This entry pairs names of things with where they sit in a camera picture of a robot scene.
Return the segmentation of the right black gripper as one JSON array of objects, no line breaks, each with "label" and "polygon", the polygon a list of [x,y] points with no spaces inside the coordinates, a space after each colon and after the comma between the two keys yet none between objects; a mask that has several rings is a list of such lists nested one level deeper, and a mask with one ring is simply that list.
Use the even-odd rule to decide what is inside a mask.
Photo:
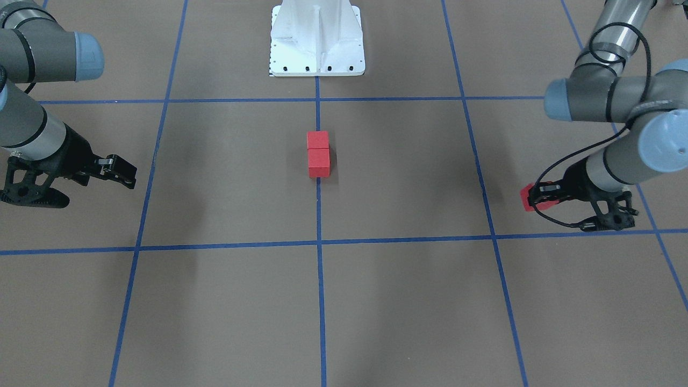
[{"label": "right black gripper", "polygon": [[87,186],[91,177],[114,181],[130,190],[136,186],[136,166],[116,154],[101,159],[92,152],[90,144],[69,126],[61,147],[52,156],[32,164],[49,176],[65,178],[81,186]]}]

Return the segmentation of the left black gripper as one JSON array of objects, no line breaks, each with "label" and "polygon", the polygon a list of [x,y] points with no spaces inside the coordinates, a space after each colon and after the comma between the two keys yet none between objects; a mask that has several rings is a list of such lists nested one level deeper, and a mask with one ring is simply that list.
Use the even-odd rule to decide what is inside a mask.
[{"label": "left black gripper", "polygon": [[570,165],[557,182],[535,184],[531,197],[535,204],[546,200],[557,200],[557,203],[571,200],[592,203],[606,200],[608,193],[592,183],[587,173],[587,161],[578,161]]}]

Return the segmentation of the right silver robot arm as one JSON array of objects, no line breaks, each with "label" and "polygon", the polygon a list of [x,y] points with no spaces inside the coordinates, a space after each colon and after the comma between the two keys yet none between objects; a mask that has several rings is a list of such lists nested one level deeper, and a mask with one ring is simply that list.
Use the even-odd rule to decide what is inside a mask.
[{"label": "right silver robot arm", "polygon": [[136,186],[137,170],[109,151],[99,154],[41,92],[98,80],[105,53],[93,33],[65,25],[40,1],[2,1],[2,152],[6,193],[50,191],[56,180],[98,179]]}]

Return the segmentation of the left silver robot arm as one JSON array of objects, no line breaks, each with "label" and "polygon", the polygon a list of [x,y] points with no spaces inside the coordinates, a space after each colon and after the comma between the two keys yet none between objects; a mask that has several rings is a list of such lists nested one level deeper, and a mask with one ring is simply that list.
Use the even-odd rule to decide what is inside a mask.
[{"label": "left silver robot arm", "polygon": [[644,22],[654,1],[607,1],[570,76],[554,80],[544,96],[546,115],[560,121],[622,124],[626,135],[566,169],[552,183],[521,192],[527,211],[579,200],[629,205],[629,187],[686,168],[686,60],[654,73],[623,76],[640,46],[648,48]]}]

